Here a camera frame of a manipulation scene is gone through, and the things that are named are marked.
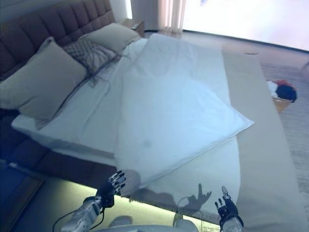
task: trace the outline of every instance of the nightstand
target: nightstand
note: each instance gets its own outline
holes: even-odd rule
[[[136,31],[141,37],[145,37],[144,21],[134,21],[126,18],[121,20],[119,24]]]

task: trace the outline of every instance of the bright light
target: bright light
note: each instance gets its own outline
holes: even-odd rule
[[[132,19],[131,0],[126,0],[126,14],[128,18]]]

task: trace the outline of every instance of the blue cloth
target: blue cloth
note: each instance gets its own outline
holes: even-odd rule
[[[297,99],[296,91],[293,89],[293,87],[288,85],[279,85],[276,93],[279,98],[292,100],[292,102],[295,102]]]

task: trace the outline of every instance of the bed frame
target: bed frame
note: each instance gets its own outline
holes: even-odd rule
[[[0,79],[5,80],[53,36],[64,46],[115,22],[109,0],[66,0],[1,25]],[[0,111],[0,158],[9,163],[98,188],[116,168],[62,155],[14,130],[18,111]]]

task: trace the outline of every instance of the curtain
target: curtain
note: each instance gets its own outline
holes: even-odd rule
[[[180,33],[186,0],[159,0],[159,29]]]

